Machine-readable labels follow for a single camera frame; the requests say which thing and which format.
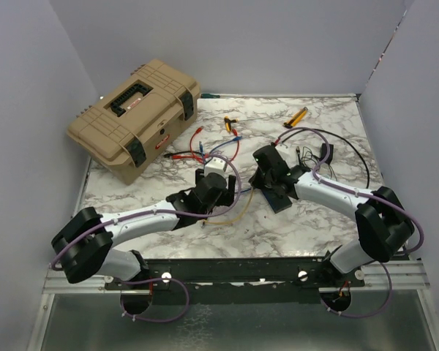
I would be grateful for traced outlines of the black blue network switch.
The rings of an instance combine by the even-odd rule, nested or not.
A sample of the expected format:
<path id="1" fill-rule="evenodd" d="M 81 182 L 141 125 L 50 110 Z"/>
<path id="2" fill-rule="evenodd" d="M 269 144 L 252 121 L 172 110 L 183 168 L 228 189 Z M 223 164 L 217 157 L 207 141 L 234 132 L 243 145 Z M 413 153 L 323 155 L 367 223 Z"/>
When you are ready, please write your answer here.
<path id="1" fill-rule="evenodd" d="M 262 189 L 261 192 L 275 214 L 292 206 L 292 202 L 283 192 L 274 189 Z"/>

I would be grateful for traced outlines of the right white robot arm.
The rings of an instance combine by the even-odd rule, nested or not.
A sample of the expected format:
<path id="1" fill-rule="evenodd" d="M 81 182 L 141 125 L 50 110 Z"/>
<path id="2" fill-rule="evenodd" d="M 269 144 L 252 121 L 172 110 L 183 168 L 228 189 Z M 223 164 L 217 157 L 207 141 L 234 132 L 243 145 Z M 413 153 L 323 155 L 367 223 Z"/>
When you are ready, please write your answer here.
<path id="1" fill-rule="evenodd" d="M 292 200 L 323 205 L 356 223 L 358 238 L 327 254 L 321 266 L 323 281 L 337 286 L 348 273 L 372 261 L 387 263 L 412 236 L 413 222 L 394 191 L 382 186 L 372 191 L 323 180 L 308 167 L 289 167 L 274 144 L 253 153 L 258 166 L 249 180 L 274 213 L 292 206 Z"/>

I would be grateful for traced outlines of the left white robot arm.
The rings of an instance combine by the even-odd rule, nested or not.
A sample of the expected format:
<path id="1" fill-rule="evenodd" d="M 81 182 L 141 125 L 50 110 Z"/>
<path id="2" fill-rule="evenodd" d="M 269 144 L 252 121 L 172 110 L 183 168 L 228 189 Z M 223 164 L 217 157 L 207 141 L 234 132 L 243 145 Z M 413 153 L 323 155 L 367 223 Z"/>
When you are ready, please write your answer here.
<path id="1" fill-rule="evenodd" d="M 99 214 L 93 207 L 80 210 L 52 239 L 56 253 L 51 263 L 70 284 L 94 275 L 113 276 L 133 289 L 142 287 L 148 266 L 136 250 L 116 246 L 144 235 L 174 231 L 212 215 L 214 208 L 235 203 L 236 177 L 196 172 L 195 186 L 171 194 L 138 211 Z"/>

